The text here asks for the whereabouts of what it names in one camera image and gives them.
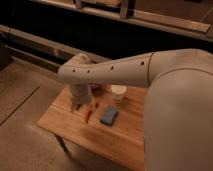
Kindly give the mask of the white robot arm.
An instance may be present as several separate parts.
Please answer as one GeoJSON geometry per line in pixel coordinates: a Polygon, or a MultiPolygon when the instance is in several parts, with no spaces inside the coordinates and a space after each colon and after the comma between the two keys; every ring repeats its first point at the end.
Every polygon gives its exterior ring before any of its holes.
{"type": "Polygon", "coordinates": [[[145,53],[92,64],[79,53],[58,75],[76,104],[91,83],[146,87],[145,171],[213,171],[213,54],[201,49],[145,53]]]}

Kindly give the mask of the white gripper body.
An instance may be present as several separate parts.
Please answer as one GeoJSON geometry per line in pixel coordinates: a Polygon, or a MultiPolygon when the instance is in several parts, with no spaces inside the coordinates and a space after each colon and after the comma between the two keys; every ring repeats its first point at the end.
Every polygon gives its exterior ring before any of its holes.
{"type": "Polygon", "coordinates": [[[91,101],[91,90],[88,84],[70,84],[69,90],[73,110],[91,101]]]}

